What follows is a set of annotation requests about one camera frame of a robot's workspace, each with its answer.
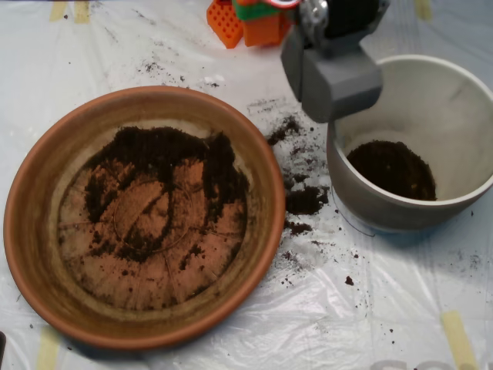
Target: dirt particle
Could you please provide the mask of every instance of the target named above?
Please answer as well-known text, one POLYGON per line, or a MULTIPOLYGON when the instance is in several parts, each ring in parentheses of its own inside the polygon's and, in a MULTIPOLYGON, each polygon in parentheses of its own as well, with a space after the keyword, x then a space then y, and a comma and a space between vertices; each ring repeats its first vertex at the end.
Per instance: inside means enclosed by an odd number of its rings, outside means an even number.
POLYGON ((286 139, 287 136, 292 136, 295 133, 300 132, 300 125, 296 121, 296 118, 294 116, 288 116, 283 119, 283 122, 281 124, 281 127, 277 130, 275 130, 270 136, 269 139, 267 140, 267 143, 270 146, 274 146, 280 141, 283 141, 286 139))
POLYGON ((295 224, 294 222, 284 221, 284 229, 290 229, 292 235, 299 235, 312 231, 312 227, 307 224, 295 224))
POLYGON ((293 178, 297 183, 301 183, 301 182, 305 181, 308 177, 309 177, 308 175, 302 175, 300 173, 293 175, 293 178))
POLYGON ((365 143, 349 153, 347 159, 381 189, 416 200, 437 199, 430 167, 402 142, 365 143))
POLYGON ((328 203, 327 191, 317 187, 305 187, 286 195, 286 210, 291 214, 315 214, 328 203))

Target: tape strip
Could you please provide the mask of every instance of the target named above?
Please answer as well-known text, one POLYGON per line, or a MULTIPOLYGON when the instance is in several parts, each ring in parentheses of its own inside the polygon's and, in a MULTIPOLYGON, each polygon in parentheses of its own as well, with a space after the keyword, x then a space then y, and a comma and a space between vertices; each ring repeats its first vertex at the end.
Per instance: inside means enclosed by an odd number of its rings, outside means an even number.
POLYGON ((49 21, 55 22, 63 18, 65 15, 65 9, 67 8, 67 2, 53 2, 52 12, 49 15, 49 21))
POLYGON ((51 326, 41 329, 41 344, 36 370, 55 370, 56 357, 60 348, 60 336, 51 326))
POLYGON ((414 9, 419 19, 424 21, 431 21, 433 19, 430 0, 414 0, 414 9))
POLYGON ((89 23, 89 1, 74 2, 75 23, 89 23))
POLYGON ((457 368, 459 370, 479 370, 459 313, 457 311, 445 312, 441 315, 441 322, 457 368))

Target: red object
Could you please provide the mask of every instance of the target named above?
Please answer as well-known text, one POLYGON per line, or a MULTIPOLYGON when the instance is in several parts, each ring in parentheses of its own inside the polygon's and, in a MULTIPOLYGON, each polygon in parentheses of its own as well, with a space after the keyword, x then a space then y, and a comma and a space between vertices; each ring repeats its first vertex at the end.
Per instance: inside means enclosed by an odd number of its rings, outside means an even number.
POLYGON ((227 49, 234 48, 243 37, 243 25, 231 1, 214 0, 207 9, 207 23, 227 49))
POLYGON ((283 13, 244 21, 243 32, 245 45, 262 46, 280 44, 289 27, 290 23, 283 13))

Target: crumbs of soil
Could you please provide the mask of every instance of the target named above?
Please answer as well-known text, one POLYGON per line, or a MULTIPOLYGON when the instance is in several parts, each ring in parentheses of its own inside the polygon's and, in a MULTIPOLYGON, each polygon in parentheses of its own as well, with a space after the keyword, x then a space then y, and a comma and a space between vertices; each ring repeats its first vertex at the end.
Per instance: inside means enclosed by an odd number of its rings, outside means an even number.
POLYGON ((365 143, 347 159, 363 177, 386 191, 416 200, 437 199, 430 167, 401 142, 365 143))
POLYGON ((291 229, 292 235, 302 234, 306 231, 312 231, 312 227, 307 224, 295 224, 294 222, 284 221, 284 229, 291 229))
POLYGON ((303 190, 291 191, 286 195, 286 210, 290 214, 315 214, 324 204, 329 203, 327 190, 317 187, 305 187, 303 190))
POLYGON ((270 146, 274 146, 280 141, 286 139, 287 136, 292 136, 294 133, 300 132, 300 125, 296 122, 294 116, 288 116, 283 119, 282 125, 275 130, 267 139, 270 146))
MULTIPOLYGON (((97 176, 93 171, 85 188, 86 209, 89 220, 93 224, 100 222, 101 216, 108 206, 138 177, 150 177, 163 185, 163 193, 167 193, 169 206, 167 222, 157 237, 140 235, 135 227, 122 236, 127 247, 119 248, 116 256, 142 263, 155 251, 162 247, 167 234, 173 227, 175 209, 184 207, 185 200, 173 199, 173 171, 177 166, 192 166, 197 161, 203 162, 202 185, 207 199, 204 230, 223 216, 225 204, 233 204, 236 200, 246 203, 248 180, 245 175, 234 167, 235 154, 230 140, 222 133, 200 139, 177 129, 163 127, 139 129, 125 127, 118 131, 114 140, 102 148, 86 164, 86 168, 111 168, 114 163, 128 168, 124 178, 117 178, 118 190, 109 191, 114 179, 97 176)), ((240 218, 247 224, 247 212, 240 218)), ((94 233, 94 242, 101 241, 100 235, 94 233)), ((115 250, 112 244, 93 250, 94 255, 111 254, 115 250)))

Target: table surface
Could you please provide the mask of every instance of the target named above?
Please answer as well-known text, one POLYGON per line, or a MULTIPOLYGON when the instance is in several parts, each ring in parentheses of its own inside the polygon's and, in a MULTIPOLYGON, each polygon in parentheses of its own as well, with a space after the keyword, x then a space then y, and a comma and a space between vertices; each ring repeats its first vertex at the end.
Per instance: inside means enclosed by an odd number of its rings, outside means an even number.
MULTIPOLYGON (((300 111, 279 49, 225 50, 206 23, 208 1, 93 1, 87 19, 83 3, 73 2, 62 9, 67 19, 55 19, 53 9, 65 3, 54 4, 0 2, 1 208, 26 153, 58 119, 103 94, 148 85, 213 95, 266 136, 295 117, 300 134, 273 148, 283 171, 330 186, 327 127, 300 111), (295 147, 304 150, 291 156, 295 147)), ((493 89, 492 15, 489 0, 395 0, 364 47, 376 59, 448 59, 493 89)), ((144 353, 99 351, 55 333, 20 295, 1 249, 2 370, 450 369, 441 323, 448 311, 460 314, 479 368, 493 368, 493 192, 446 224, 409 235, 362 234, 339 207, 330 197, 318 214, 288 215, 313 231, 284 231, 266 277, 238 310, 186 345, 144 353)))

